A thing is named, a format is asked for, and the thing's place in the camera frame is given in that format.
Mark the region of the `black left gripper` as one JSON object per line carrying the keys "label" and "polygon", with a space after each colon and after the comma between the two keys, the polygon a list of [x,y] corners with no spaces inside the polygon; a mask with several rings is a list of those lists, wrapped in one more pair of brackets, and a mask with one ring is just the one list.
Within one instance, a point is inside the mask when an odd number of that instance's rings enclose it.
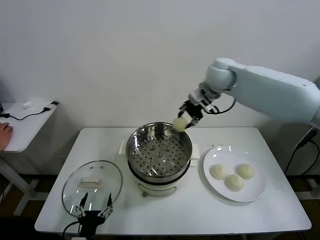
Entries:
{"label": "black left gripper", "polygon": [[96,236],[96,231],[98,226],[102,225],[105,222],[105,217],[109,217],[113,212],[113,201],[112,194],[109,194],[107,205],[104,210],[97,211],[88,211],[84,210],[86,201],[88,198],[88,193],[80,200],[79,205],[75,207],[75,211],[80,225],[79,237],[82,238],[94,238]]}

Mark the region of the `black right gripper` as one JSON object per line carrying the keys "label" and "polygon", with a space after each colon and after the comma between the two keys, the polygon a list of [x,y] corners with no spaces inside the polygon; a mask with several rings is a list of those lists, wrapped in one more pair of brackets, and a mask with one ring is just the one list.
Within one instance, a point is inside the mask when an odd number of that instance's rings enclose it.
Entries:
{"label": "black right gripper", "polygon": [[180,107],[177,117],[180,118],[183,116],[185,111],[189,114],[192,120],[187,124],[186,128],[191,128],[196,126],[199,121],[203,118],[201,105],[194,105],[190,100],[185,101]]}

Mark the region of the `bare person hand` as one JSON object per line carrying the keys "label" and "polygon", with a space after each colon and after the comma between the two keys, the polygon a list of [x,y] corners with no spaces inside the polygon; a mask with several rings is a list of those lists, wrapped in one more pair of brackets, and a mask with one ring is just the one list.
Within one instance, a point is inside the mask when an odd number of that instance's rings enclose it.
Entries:
{"label": "bare person hand", "polygon": [[0,151],[3,152],[10,143],[13,135],[13,127],[5,122],[0,124]]}

